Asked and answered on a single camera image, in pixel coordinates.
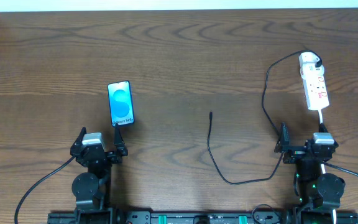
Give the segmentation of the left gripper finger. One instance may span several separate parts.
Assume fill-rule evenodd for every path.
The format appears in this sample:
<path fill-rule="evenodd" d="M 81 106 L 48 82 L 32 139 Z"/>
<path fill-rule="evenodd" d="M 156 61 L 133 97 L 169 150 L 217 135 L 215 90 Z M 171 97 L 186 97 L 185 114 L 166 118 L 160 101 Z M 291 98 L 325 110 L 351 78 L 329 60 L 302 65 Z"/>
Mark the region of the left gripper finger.
<path fill-rule="evenodd" d="M 118 124 L 114 127 L 114 146 L 118 151 L 125 151 L 126 149 Z"/>
<path fill-rule="evenodd" d="M 85 134 L 86 134 L 86 128 L 82 127 L 78 137 L 76 138 L 76 140 L 74 141 L 74 143 L 71 146 L 72 149 L 79 149 L 83 145 L 82 140 L 83 140 Z"/>

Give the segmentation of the blue screen Galaxy smartphone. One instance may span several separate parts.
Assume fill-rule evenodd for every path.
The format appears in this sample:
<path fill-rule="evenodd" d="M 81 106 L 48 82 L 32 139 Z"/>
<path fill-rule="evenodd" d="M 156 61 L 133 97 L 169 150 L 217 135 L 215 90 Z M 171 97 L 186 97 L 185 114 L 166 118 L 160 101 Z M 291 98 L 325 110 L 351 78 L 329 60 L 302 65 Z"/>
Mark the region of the blue screen Galaxy smartphone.
<path fill-rule="evenodd" d="M 131 85 L 129 81 L 110 83 L 108 85 L 111 124 L 115 127 L 135 122 Z"/>

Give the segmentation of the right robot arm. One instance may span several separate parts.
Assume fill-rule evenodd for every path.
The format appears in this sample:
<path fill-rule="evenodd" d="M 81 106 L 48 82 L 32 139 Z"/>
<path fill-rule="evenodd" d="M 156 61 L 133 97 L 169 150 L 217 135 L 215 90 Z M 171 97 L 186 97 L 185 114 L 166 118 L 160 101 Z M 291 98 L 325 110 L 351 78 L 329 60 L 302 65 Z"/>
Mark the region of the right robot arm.
<path fill-rule="evenodd" d="M 285 123 L 280 125 L 275 152 L 281 153 L 285 164 L 296 166 L 294 191 L 300 204 L 288 212 L 288 223 L 336 223 L 335 209 L 340 207 L 345 181 L 327 173 L 323 163 L 332 159 L 338 147 L 324 124 L 302 146 L 293 146 Z"/>

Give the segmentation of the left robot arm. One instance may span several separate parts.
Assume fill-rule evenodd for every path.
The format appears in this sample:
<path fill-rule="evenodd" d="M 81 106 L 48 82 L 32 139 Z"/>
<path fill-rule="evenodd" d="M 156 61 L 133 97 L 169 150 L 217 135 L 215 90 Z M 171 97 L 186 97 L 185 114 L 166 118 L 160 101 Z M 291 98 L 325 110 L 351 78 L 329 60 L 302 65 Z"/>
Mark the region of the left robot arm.
<path fill-rule="evenodd" d="M 70 155 L 88 171 L 78 175 L 71 186 L 76 197 L 73 223 L 125 223 L 125 212 L 110 206 L 111 167 L 128 155 L 119 126 L 114 127 L 115 151 L 106 152 L 101 133 L 82 128 L 70 148 Z"/>

